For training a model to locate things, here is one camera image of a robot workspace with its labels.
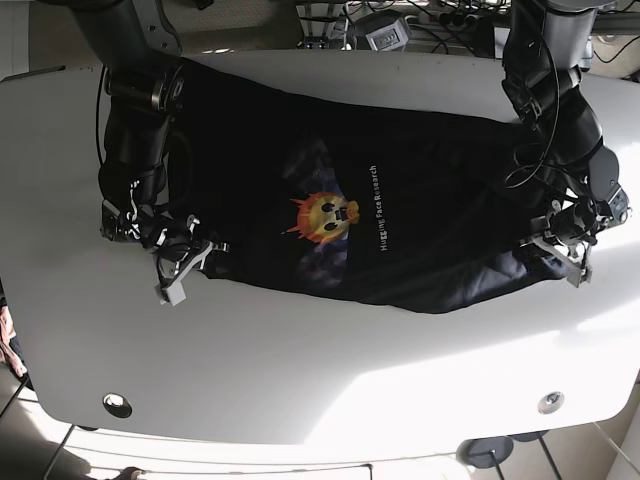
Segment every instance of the printed graphic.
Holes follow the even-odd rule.
[[[349,228],[360,219],[359,206],[342,193],[333,159],[315,134],[304,136],[291,149],[282,178],[291,187],[298,205],[286,235],[298,233],[309,251],[300,259],[296,276],[310,292],[321,294],[338,288],[347,271]]]
[[[344,197],[330,192],[319,192],[306,200],[292,199],[298,204],[295,227],[287,232],[300,232],[298,238],[315,243],[327,243],[341,238],[349,225],[358,223],[358,203],[348,202]]]

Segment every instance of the screw hole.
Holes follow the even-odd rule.
[[[560,410],[563,404],[564,394],[562,392],[551,392],[538,402],[538,412],[543,415],[550,415]]]
[[[107,393],[102,399],[102,405],[107,412],[117,418],[128,418],[133,412],[129,401],[117,393]]]

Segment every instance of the black t-shirt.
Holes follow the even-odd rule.
[[[540,213],[501,187],[519,126],[337,104],[187,63],[172,196],[230,243],[224,277],[446,312],[565,270],[520,248]],[[210,268],[210,276],[220,276]]]

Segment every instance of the white table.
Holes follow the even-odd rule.
[[[282,51],[200,61],[331,100],[514,118],[502,69],[488,60]],[[640,367],[636,219],[601,236],[591,285],[546,282],[447,315],[198,274],[185,282],[187,301],[160,306],[151,257],[98,231],[97,79],[83,70],[0,85],[0,272],[38,396],[55,418],[224,442],[329,444],[342,457],[372,458],[601,420],[627,401]],[[633,204],[640,89],[587,77],[583,91]],[[541,415],[539,400],[554,391],[565,404]],[[109,415],[107,392],[124,395],[133,415]]]

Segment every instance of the sunlight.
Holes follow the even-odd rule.
[[[551,358],[567,355],[559,333],[364,374],[327,410],[306,444],[393,445],[405,455],[416,446],[446,452],[474,432],[486,436],[512,431],[517,424],[539,426],[533,407],[562,380],[558,369],[549,369],[545,378],[535,378],[536,372]],[[496,396],[474,396],[487,391]]]
[[[615,310],[591,318],[579,323],[576,327],[579,332],[598,332],[605,330],[633,329],[636,335],[640,335],[640,300],[627,303]]]
[[[33,392],[25,391],[20,398],[23,401],[19,408],[25,411],[44,439],[60,442],[69,424],[52,419],[38,403],[33,403],[36,399]],[[96,480],[115,478],[120,470],[130,466],[149,471],[140,477],[141,480],[221,480],[220,477],[227,477],[227,472],[229,477],[244,472],[250,473],[252,478],[268,476],[269,480],[285,480],[292,478],[292,471],[295,471],[297,478],[299,474],[304,474],[302,480],[368,480],[368,470],[359,468],[359,465],[368,461],[375,463],[375,460],[383,460],[382,463],[375,463],[376,480],[396,480],[398,475],[403,480],[469,480],[467,468],[458,464],[453,457],[388,461],[388,457],[382,456],[355,457],[357,448],[345,450],[296,445],[224,444],[102,429],[89,432],[76,428],[65,449],[91,465],[89,476]],[[425,449],[417,446],[413,451],[425,454]]]

